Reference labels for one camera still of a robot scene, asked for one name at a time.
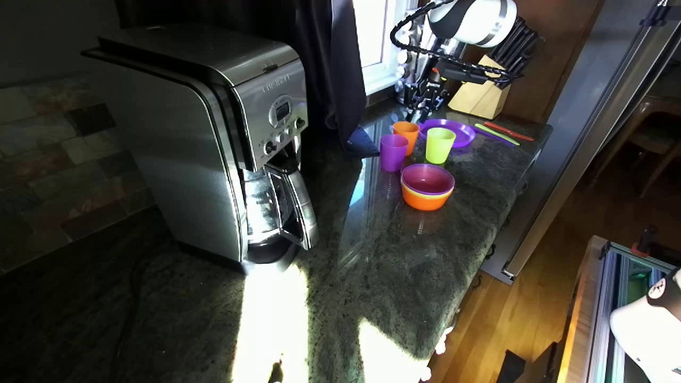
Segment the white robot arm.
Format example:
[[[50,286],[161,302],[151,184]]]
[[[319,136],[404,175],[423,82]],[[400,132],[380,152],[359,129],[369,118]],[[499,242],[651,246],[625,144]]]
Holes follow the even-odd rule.
[[[466,62],[464,49],[499,46],[512,34],[518,15],[515,0],[431,0],[426,25],[434,42],[429,46],[420,81],[426,82],[438,64],[446,65],[446,74],[463,82],[486,82],[500,76],[500,68]]]

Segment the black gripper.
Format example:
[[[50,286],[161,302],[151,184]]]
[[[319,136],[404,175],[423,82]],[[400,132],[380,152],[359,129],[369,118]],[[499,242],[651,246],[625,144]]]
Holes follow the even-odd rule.
[[[448,93],[453,82],[493,82],[507,86],[512,74],[491,64],[463,62],[456,56],[426,50],[420,56],[418,89],[423,93]]]

